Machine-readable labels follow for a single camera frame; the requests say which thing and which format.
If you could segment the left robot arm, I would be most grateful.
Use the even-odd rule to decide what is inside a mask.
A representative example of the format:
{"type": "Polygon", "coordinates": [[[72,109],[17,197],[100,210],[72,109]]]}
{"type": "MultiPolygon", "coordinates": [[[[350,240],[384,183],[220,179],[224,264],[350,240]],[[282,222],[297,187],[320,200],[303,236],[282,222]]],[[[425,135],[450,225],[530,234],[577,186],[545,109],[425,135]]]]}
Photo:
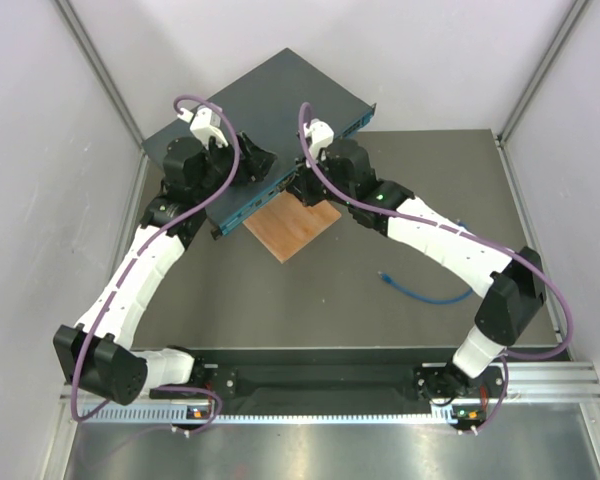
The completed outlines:
{"type": "Polygon", "coordinates": [[[132,353],[139,321],[169,269],[190,246],[207,219],[204,200],[223,185],[263,181],[276,154],[245,133],[236,146],[217,137],[172,140],[165,151],[159,193],[149,202],[132,244],[96,302],[74,326],[62,325],[53,346],[65,380],[119,405],[141,393],[173,384],[185,396],[206,387],[207,374],[181,349],[132,353]]]}

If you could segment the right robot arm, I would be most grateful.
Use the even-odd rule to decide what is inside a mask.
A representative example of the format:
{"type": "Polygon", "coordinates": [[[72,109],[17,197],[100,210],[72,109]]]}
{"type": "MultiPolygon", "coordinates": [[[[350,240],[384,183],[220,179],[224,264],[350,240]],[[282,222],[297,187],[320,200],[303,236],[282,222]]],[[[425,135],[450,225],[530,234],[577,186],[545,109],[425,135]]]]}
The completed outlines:
{"type": "Polygon", "coordinates": [[[423,254],[480,298],[474,325],[446,367],[449,388],[461,396],[472,394],[487,367],[508,352],[544,306],[545,275],[538,253],[481,240],[406,187],[377,178],[368,152],[354,140],[303,138],[300,145],[292,188],[300,201],[344,206],[358,224],[423,254]]]}

